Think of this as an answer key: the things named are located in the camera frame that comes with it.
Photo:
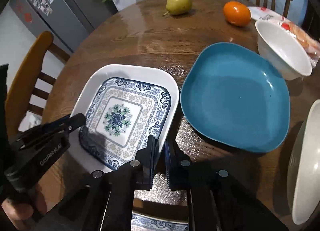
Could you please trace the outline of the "left hand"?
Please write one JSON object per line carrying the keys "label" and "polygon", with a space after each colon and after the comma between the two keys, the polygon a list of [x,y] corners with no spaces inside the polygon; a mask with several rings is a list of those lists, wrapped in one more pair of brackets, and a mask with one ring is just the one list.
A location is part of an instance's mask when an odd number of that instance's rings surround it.
{"label": "left hand", "polygon": [[[44,215],[47,212],[47,204],[39,184],[35,185],[35,206]],[[33,215],[33,208],[29,204],[11,202],[8,198],[1,204],[5,214],[17,230],[28,230],[26,221]]]}

